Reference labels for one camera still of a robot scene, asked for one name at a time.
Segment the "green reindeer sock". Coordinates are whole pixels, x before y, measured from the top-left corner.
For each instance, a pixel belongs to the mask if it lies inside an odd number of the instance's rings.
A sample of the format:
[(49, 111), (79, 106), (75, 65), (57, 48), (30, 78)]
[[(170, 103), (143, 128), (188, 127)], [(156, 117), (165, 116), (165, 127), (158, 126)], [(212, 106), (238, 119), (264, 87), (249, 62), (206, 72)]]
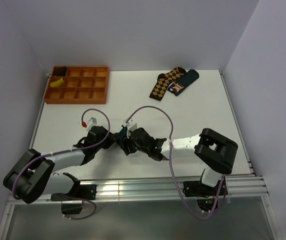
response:
[(122, 127), (122, 129), (114, 134), (115, 142), (121, 147), (126, 145), (127, 138), (127, 127)]

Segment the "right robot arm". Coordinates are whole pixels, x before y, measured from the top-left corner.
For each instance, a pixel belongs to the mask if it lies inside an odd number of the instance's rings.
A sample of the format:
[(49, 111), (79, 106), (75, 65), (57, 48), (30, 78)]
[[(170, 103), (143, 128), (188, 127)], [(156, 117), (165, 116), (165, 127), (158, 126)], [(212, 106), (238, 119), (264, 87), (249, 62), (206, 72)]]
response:
[(200, 192), (210, 195), (223, 175), (232, 172), (238, 144), (220, 133), (205, 128), (198, 135), (169, 140), (153, 138), (142, 127), (128, 131), (123, 128), (116, 142), (126, 155), (137, 151), (155, 161), (197, 157), (206, 164), (199, 182)]

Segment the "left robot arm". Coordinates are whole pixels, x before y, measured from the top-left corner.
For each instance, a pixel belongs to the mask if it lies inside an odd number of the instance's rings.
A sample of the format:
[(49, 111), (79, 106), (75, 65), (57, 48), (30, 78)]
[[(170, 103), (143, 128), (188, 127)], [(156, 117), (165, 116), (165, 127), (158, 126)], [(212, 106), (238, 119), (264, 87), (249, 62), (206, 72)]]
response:
[(7, 173), (3, 186), (12, 191), (16, 199), (27, 204), (47, 194), (58, 201), (93, 200), (94, 191), (82, 187), (80, 180), (73, 175), (58, 171), (87, 164), (99, 150), (110, 148), (115, 140), (115, 134), (102, 126), (93, 126), (87, 136), (62, 154), (42, 156), (40, 152), (29, 149)]

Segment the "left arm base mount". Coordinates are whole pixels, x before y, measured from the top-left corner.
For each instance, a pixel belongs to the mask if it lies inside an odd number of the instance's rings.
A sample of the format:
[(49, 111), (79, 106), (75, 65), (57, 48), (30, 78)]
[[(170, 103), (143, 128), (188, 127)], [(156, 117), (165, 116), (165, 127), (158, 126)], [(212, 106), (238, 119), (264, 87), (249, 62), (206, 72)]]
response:
[(63, 203), (61, 205), (61, 212), (64, 215), (78, 215), (81, 213), (84, 203), (93, 203), (96, 198), (96, 184), (80, 184), (73, 187), (69, 193), (55, 193), (51, 195), (50, 200), (53, 202), (66, 202), (66, 201), (81, 201), (81, 203)]

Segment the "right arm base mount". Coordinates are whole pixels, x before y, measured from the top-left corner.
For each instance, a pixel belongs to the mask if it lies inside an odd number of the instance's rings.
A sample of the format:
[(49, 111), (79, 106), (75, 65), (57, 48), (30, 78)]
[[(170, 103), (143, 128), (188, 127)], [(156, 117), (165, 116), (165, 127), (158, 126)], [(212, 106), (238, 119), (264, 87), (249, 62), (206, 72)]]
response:
[(188, 198), (196, 197), (198, 207), (203, 211), (209, 212), (214, 205), (219, 184), (217, 183), (215, 187), (209, 187), (200, 183), (199, 180), (184, 181), (183, 194)]

